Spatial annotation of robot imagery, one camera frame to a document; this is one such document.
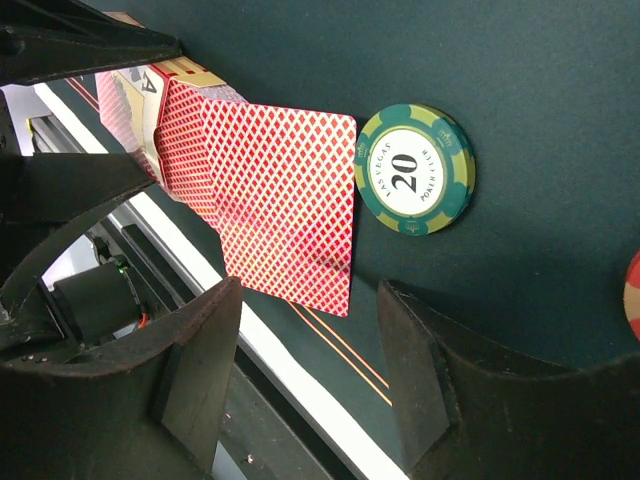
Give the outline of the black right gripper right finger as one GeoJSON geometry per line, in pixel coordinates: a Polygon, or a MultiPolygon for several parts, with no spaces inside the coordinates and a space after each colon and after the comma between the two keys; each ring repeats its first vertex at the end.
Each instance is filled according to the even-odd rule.
{"type": "Polygon", "coordinates": [[[488,339],[386,280],[377,314],[408,477],[638,477],[637,355],[566,368],[488,339]]]}

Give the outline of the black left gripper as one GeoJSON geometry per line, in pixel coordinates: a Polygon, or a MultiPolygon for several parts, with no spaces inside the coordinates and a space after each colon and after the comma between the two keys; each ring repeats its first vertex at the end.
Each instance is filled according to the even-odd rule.
{"type": "Polygon", "coordinates": [[[86,232],[152,183],[128,154],[1,157],[1,308],[23,305],[1,327],[3,361],[66,359],[165,313],[164,258],[144,232],[109,220],[86,232]],[[38,281],[85,232],[94,264],[38,281]]]}

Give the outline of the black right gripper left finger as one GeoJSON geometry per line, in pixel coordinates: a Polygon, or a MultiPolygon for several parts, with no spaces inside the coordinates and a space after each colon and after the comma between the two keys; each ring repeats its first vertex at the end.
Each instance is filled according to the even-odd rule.
{"type": "Polygon", "coordinates": [[[67,362],[3,363],[2,477],[210,478],[241,305],[229,277],[67,362]]]}

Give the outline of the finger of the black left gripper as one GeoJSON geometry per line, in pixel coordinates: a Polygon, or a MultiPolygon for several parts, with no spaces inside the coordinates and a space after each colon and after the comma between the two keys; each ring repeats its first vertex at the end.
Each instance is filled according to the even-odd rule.
{"type": "Polygon", "coordinates": [[[181,55],[176,37],[122,22],[79,1],[1,3],[3,85],[34,85],[181,55]]]}

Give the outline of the red poker chip stack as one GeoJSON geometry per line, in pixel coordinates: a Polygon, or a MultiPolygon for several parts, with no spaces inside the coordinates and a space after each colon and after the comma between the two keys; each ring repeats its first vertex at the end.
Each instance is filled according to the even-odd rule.
{"type": "Polygon", "coordinates": [[[632,258],[626,273],[623,306],[631,330],[640,339],[640,251],[632,258]]]}

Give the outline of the red-backed playing card deck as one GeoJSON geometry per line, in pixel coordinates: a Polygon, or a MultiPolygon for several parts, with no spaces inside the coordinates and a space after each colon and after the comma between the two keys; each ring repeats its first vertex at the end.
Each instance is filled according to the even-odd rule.
{"type": "Polygon", "coordinates": [[[219,235],[228,275],[343,317],[356,136],[345,114],[214,99],[172,82],[157,149],[166,191],[219,235]]]}

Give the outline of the green poker chip stack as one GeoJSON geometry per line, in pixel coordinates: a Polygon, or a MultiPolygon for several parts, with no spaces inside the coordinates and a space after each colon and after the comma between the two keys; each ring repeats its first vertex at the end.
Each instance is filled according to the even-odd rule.
{"type": "Polygon", "coordinates": [[[463,213],[475,189],[476,164],[452,117],[431,106],[396,104],[362,128],[355,180],[378,221],[401,234],[423,236],[463,213]]]}

